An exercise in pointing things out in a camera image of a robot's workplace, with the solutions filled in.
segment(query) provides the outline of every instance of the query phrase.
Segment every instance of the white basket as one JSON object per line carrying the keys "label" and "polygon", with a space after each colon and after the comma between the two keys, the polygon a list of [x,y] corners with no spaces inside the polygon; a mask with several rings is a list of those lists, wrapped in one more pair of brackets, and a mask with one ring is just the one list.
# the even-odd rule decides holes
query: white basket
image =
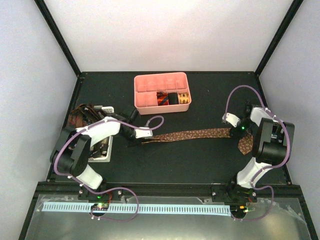
{"label": "white basket", "polygon": [[[112,106],[94,106],[94,108],[98,108],[106,112],[107,114],[114,113],[115,109]],[[106,151],[106,156],[104,157],[96,157],[92,158],[90,157],[88,162],[89,163],[108,163],[111,159],[111,149],[112,149],[112,141],[113,137],[109,137],[109,143],[108,143],[108,150]]]}

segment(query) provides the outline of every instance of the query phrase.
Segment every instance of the brown necktie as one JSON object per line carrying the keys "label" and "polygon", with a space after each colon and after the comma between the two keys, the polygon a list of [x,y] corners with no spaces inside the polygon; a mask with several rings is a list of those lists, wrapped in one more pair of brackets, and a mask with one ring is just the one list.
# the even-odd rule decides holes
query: brown necktie
{"label": "brown necktie", "polygon": [[[153,136],[152,138],[144,141],[142,144],[175,142],[189,139],[230,138],[229,131],[230,128],[209,128],[192,131],[179,131]],[[239,140],[238,148],[243,155],[246,155],[251,152],[253,144],[253,136],[246,135]]]}

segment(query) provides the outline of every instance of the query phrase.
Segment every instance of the white wall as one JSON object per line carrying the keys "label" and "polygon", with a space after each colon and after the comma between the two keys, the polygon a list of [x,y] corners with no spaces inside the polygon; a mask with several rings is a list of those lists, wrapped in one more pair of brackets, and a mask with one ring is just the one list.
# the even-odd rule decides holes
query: white wall
{"label": "white wall", "polygon": [[0,5],[0,239],[18,239],[76,83],[34,1]]}
{"label": "white wall", "polygon": [[260,76],[270,108],[295,124],[288,163],[320,236],[320,1],[304,1]]}
{"label": "white wall", "polygon": [[45,0],[82,71],[255,71],[292,0]]}

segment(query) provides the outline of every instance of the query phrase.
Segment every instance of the black tabletop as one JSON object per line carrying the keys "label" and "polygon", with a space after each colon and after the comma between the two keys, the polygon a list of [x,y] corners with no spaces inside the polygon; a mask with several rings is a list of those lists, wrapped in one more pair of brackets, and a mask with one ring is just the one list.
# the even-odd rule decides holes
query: black tabletop
{"label": "black tabletop", "polygon": [[[88,72],[84,76],[76,105],[92,103],[112,106],[120,113],[134,105],[134,77],[146,72]],[[186,72],[192,103],[186,112],[164,113],[163,126],[154,135],[186,130],[225,128],[222,115],[230,91],[238,85],[259,90],[253,72]],[[232,96],[229,112],[241,115],[245,101],[259,104],[249,89],[238,89]],[[153,115],[143,115],[134,122],[144,126]],[[155,120],[151,127],[157,125]],[[226,183],[251,159],[238,150],[231,138],[192,139],[150,143],[127,147],[127,141],[113,139],[111,161],[90,163],[110,183],[211,184]],[[265,174],[260,184],[285,184],[283,169]]]}

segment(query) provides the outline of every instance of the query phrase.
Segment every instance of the pink box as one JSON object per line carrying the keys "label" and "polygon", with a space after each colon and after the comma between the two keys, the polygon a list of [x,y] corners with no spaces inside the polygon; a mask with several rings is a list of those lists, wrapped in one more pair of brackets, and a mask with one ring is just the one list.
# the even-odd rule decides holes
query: pink box
{"label": "pink box", "polygon": [[[158,106],[157,92],[189,94],[189,103]],[[138,75],[134,78],[134,106],[141,115],[185,112],[191,103],[184,72]]]}

